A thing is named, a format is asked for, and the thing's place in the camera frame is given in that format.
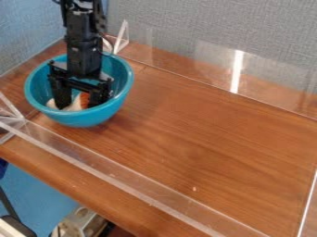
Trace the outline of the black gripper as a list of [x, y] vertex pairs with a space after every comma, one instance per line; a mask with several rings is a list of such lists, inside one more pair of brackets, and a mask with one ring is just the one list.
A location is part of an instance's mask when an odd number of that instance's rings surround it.
[[66, 61], [49, 62], [49, 81], [58, 109], [73, 102], [73, 89], [90, 95], [89, 107], [112, 98], [113, 78], [102, 71], [102, 41], [79, 42], [67, 46]]

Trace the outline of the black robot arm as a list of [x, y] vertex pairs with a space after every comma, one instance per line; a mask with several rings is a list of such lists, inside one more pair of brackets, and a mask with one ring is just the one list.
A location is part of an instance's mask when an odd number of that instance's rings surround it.
[[102, 72], [106, 15], [101, 0], [58, 0], [67, 43], [67, 62], [51, 60], [49, 80], [58, 109], [73, 103], [73, 89], [89, 94], [89, 107], [112, 98], [113, 78]]

